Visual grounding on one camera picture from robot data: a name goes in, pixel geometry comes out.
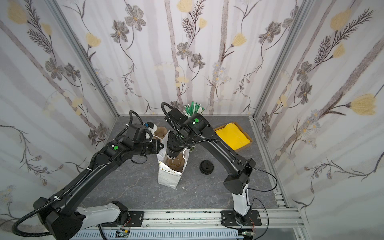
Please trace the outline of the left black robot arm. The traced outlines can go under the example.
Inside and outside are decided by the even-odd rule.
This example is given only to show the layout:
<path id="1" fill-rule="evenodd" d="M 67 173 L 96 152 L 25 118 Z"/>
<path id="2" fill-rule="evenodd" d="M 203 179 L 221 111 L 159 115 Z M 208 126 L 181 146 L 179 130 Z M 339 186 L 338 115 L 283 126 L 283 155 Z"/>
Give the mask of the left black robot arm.
<path id="1" fill-rule="evenodd" d="M 79 231 L 95 225 L 127 225 L 132 217 L 129 209 L 119 201 L 95 207 L 80 208 L 84 198 L 110 173 L 133 156 L 156 155 L 164 148 L 154 139 L 157 126 L 152 122 L 128 124 L 112 141 L 96 152 L 89 165 L 67 186 L 49 198 L 39 198 L 34 210 L 17 220 L 12 233 L 26 238 L 53 236 L 57 240 L 69 240 Z M 28 233 L 19 229 L 27 219 L 38 216 L 47 229 L 44 233 Z"/>

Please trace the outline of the black paper coffee cup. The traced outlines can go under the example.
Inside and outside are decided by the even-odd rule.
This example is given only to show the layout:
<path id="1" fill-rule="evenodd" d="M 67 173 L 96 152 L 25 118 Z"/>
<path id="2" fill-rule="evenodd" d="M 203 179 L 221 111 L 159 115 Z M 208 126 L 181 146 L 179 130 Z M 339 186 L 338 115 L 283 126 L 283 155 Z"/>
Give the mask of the black paper coffee cup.
<path id="1" fill-rule="evenodd" d="M 184 150 L 184 145 L 174 132 L 168 133 L 166 154 L 169 159 L 175 159 Z"/>

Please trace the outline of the brown pulp cup carrier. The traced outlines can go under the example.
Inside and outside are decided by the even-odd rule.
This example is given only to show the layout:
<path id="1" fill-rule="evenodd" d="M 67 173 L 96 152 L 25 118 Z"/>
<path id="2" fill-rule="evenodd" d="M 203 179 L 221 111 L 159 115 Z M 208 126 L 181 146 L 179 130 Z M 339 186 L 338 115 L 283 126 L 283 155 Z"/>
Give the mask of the brown pulp cup carrier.
<path id="1" fill-rule="evenodd" d="M 185 159 L 184 158 L 167 159 L 166 165 L 171 170 L 182 173 L 185 165 Z"/>

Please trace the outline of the white cartoon paper gift bag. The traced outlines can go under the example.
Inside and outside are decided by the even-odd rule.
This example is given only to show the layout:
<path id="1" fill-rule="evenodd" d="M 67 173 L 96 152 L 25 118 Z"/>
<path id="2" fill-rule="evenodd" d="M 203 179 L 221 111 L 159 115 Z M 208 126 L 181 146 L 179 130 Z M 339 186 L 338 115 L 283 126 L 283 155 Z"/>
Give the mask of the white cartoon paper gift bag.
<path id="1" fill-rule="evenodd" d="M 175 189 L 181 179 L 181 176 L 186 169 L 189 155 L 190 155 L 190 149 L 184 148 L 184 150 L 179 154 L 176 158 L 184 158 L 185 159 L 185 165 L 183 172 L 176 172 L 171 170 L 167 165 L 166 161 L 169 159 L 166 154 L 167 150 L 167 140 L 168 140 L 168 133 L 167 135 L 162 139 L 161 143 L 164 145 L 164 148 L 157 154 L 157 160 L 159 165 L 159 171 L 158 171 L 158 184 L 173 188 Z"/>

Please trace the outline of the aluminium mounting rail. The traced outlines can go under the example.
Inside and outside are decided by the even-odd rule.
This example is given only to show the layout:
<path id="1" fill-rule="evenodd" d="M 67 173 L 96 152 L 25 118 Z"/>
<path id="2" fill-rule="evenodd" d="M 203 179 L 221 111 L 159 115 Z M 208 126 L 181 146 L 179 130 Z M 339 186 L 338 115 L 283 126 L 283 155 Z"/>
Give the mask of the aluminium mounting rail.
<path id="1" fill-rule="evenodd" d="M 118 227 L 89 227 L 75 240 L 308 240 L 296 209 L 257 209 L 248 226 L 236 226 L 221 209 L 145 210 Z"/>

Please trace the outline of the green white straw bundle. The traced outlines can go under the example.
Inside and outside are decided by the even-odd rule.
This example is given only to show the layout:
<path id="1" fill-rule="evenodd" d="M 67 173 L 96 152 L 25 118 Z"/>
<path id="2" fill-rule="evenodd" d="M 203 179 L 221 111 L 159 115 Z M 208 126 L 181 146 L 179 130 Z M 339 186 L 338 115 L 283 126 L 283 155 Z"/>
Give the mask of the green white straw bundle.
<path id="1" fill-rule="evenodd" d="M 188 117 L 191 117 L 194 114 L 203 115 L 205 108 L 196 102 L 191 102 L 190 104 L 184 105 L 184 114 Z"/>

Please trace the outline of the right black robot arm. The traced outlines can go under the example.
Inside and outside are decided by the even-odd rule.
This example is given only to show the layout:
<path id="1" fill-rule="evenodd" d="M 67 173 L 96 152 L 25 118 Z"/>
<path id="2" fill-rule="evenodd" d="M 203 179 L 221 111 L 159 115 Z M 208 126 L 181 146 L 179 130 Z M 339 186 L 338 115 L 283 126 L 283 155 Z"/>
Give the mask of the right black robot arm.
<path id="1" fill-rule="evenodd" d="M 184 149 L 202 145 L 227 171 L 224 186 L 232 193 L 235 219 L 244 226 L 252 213 L 247 189 L 256 162 L 253 159 L 247 160 L 232 150 L 202 115 L 187 117 L 165 102 L 161 104 L 161 109 L 165 120 L 174 129 L 169 133 L 167 157 L 174 159 Z"/>

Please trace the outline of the stack of black lids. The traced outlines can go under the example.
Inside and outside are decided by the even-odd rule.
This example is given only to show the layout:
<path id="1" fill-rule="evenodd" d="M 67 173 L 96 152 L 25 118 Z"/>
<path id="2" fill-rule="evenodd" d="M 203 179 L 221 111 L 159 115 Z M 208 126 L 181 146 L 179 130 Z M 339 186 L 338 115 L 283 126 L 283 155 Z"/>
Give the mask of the stack of black lids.
<path id="1" fill-rule="evenodd" d="M 214 165 L 209 160 L 204 160 L 200 163 L 200 172 L 204 175 L 210 175 L 214 171 Z"/>

